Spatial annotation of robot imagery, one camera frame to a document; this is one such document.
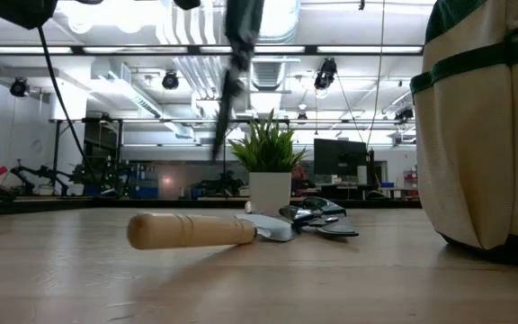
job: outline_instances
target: computer monitor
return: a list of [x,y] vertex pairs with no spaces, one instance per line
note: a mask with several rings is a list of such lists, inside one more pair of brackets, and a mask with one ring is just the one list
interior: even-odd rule
[[357,167],[367,166],[367,145],[361,142],[315,139],[315,174],[357,176]]

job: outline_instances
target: potted plant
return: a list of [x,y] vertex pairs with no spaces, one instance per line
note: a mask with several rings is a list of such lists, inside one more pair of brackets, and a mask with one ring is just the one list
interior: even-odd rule
[[273,120],[253,121],[245,139],[230,140],[233,154],[249,171],[249,195],[254,212],[278,215],[288,205],[291,193],[291,172],[307,153],[293,153],[294,130],[280,130]]

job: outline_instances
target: white pot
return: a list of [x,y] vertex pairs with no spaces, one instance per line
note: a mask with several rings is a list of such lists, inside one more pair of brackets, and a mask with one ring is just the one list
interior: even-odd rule
[[249,195],[254,213],[279,215],[279,209],[290,201],[291,173],[249,173]]

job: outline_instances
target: wooden handle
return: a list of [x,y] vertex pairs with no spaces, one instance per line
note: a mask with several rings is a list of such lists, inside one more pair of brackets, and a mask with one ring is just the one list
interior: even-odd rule
[[140,214],[127,227],[129,243],[140,250],[247,244],[256,234],[248,220],[182,214]]

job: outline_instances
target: beige bag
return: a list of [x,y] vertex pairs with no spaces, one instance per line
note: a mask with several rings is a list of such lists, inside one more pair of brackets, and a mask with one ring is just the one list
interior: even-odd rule
[[419,191],[435,229],[518,236],[518,0],[439,0],[413,79]]

